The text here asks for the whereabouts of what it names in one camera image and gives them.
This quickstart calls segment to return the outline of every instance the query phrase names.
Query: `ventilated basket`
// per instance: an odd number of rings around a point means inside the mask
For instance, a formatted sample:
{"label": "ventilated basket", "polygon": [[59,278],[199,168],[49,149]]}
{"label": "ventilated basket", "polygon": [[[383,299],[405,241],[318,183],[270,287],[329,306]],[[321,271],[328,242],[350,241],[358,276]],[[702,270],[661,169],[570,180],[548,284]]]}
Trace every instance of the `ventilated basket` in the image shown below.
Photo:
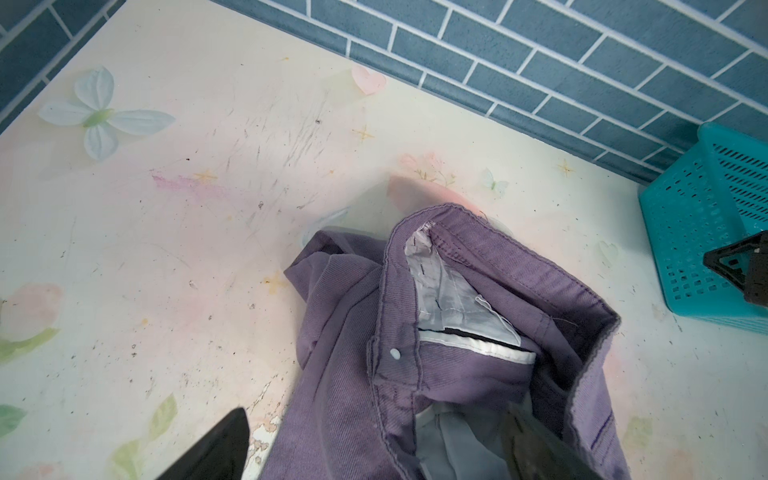
{"label": "ventilated basket", "polygon": [[[768,144],[716,124],[640,195],[664,298],[681,316],[768,334],[768,309],[747,303],[703,255],[768,230]],[[746,273],[748,256],[726,259]]]}

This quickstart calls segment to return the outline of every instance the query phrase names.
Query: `white flower print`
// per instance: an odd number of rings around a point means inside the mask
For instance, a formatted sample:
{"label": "white flower print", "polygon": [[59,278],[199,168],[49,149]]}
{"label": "white flower print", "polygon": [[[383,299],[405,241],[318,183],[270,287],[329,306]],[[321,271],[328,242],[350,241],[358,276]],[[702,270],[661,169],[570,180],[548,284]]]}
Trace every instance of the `white flower print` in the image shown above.
{"label": "white flower print", "polygon": [[74,83],[80,101],[54,101],[43,105],[38,115],[54,125],[85,127],[85,151],[94,160],[104,160],[118,149],[115,128],[131,135],[150,135],[175,120],[154,110],[115,111],[109,107],[114,78],[104,67],[88,72]]}

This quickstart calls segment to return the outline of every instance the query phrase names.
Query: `pink smudge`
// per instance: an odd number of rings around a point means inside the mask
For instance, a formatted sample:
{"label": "pink smudge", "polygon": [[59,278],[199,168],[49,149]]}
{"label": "pink smudge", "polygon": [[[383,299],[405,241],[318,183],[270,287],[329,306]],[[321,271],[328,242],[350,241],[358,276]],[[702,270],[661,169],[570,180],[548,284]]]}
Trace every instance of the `pink smudge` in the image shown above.
{"label": "pink smudge", "polygon": [[390,175],[387,197],[404,215],[432,205],[454,203],[462,205],[475,215],[485,217],[479,208],[455,191],[425,180]]}
{"label": "pink smudge", "polygon": [[70,477],[64,474],[61,463],[38,463],[25,468],[16,480],[70,480]]}
{"label": "pink smudge", "polygon": [[373,95],[384,90],[384,87],[386,87],[386,77],[384,75],[360,65],[352,67],[352,79],[360,91],[366,95]]}
{"label": "pink smudge", "polygon": [[175,180],[161,177],[160,175],[152,175],[152,179],[157,188],[161,190],[189,191],[199,198],[221,198],[226,194],[223,187],[194,178],[182,177],[181,175]]}
{"label": "pink smudge", "polygon": [[12,342],[32,338],[56,321],[64,290],[53,283],[27,283],[0,306],[0,337]]}

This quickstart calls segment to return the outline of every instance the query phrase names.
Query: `pink heart print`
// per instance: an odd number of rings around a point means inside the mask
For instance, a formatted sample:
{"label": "pink heart print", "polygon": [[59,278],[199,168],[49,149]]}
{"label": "pink heart print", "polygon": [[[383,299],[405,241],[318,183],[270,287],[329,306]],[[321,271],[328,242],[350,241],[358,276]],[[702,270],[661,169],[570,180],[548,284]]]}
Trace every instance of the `pink heart print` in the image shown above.
{"label": "pink heart print", "polygon": [[373,95],[384,90],[384,87],[386,87],[386,77],[384,75],[360,65],[352,67],[352,79],[366,95]]}

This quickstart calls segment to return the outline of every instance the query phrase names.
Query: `blue brick tile wall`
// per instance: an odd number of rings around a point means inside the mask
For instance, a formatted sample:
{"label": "blue brick tile wall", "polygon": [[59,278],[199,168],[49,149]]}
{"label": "blue brick tile wall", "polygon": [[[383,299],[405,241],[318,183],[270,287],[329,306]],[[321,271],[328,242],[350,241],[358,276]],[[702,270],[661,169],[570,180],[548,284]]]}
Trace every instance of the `blue brick tile wall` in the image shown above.
{"label": "blue brick tile wall", "polygon": [[640,183],[768,141],[766,0],[213,1]]}
{"label": "blue brick tile wall", "polygon": [[0,133],[124,3],[0,2]]}

